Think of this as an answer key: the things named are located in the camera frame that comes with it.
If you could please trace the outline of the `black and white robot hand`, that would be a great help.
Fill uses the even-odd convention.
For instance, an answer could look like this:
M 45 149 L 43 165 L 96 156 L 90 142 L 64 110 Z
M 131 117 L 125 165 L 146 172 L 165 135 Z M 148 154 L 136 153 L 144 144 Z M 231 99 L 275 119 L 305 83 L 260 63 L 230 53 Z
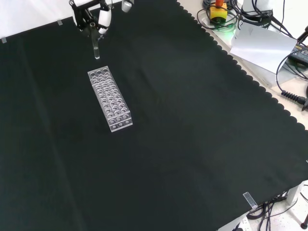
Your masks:
M 95 28 L 100 35 L 104 35 L 109 29 L 112 19 L 112 7 L 104 0 L 70 0 L 69 5 L 73 11 L 73 20 L 80 31 L 90 28 L 95 24 Z M 99 5 L 99 16 L 95 18 L 90 8 Z

